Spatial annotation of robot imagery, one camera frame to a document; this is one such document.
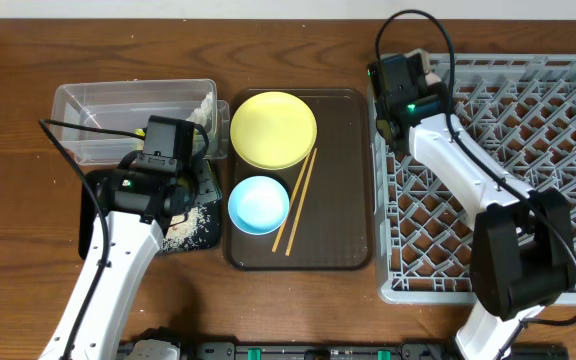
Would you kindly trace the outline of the pink white bowl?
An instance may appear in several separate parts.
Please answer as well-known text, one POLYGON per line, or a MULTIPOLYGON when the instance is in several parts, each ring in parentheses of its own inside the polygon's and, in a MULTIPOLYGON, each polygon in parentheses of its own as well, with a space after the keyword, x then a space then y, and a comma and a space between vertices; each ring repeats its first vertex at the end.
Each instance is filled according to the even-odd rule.
POLYGON ((427 71, 423 75, 420 75, 417 84, 419 87, 428 87, 437 83, 441 83, 442 79, 433 71, 427 71))

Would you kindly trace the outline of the pile of rice scraps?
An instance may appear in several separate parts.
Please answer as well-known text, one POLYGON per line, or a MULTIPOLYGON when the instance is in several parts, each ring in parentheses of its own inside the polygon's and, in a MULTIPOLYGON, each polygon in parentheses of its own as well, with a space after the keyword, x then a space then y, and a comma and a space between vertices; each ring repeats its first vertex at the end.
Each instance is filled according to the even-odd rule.
POLYGON ((199 205, 172 219, 159 253, 209 249, 218 244, 220 237, 220 204, 199 205))

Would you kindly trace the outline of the white tissue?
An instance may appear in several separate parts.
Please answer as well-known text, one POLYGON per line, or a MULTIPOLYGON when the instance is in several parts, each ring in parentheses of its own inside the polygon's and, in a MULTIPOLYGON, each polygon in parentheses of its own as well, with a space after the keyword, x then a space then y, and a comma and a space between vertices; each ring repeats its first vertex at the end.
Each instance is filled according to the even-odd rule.
POLYGON ((193 110, 191 115, 188 117, 188 121, 199 124, 202 127, 206 127, 212 117, 213 105, 214 93, 209 92, 202 100, 200 106, 193 110))

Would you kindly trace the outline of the light blue bowl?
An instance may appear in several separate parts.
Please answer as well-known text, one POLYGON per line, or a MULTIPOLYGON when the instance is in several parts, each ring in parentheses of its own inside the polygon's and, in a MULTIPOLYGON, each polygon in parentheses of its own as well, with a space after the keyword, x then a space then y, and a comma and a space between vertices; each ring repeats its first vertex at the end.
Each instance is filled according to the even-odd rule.
POLYGON ((227 209, 237 229, 249 235, 266 235, 277 230, 286 220, 289 195, 277 180, 253 176, 234 187, 227 209))

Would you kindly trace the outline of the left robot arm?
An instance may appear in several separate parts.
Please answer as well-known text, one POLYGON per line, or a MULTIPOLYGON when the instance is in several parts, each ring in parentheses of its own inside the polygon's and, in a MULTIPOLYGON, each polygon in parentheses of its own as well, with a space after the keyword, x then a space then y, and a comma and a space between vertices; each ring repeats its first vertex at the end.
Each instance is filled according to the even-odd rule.
POLYGON ((113 168, 82 171, 51 131, 39 124, 82 182, 79 255, 81 273, 44 359, 112 359, 143 276, 170 227, 187 221, 192 209, 220 199, 218 182, 193 149, 207 135, 192 121, 153 115, 142 141, 113 168))

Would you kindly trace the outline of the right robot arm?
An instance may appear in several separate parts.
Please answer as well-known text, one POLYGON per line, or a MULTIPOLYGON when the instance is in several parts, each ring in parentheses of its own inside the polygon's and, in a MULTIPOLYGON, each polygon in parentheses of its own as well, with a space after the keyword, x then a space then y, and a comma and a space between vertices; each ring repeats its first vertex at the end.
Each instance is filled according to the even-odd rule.
POLYGON ((379 56, 367 72, 377 133, 439 178, 472 231, 476 303, 455 355, 507 358, 520 332, 543 324, 540 312, 576 286, 568 201, 508 173, 472 139, 454 112, 454 83, 431 72, 426 51, 379 56))

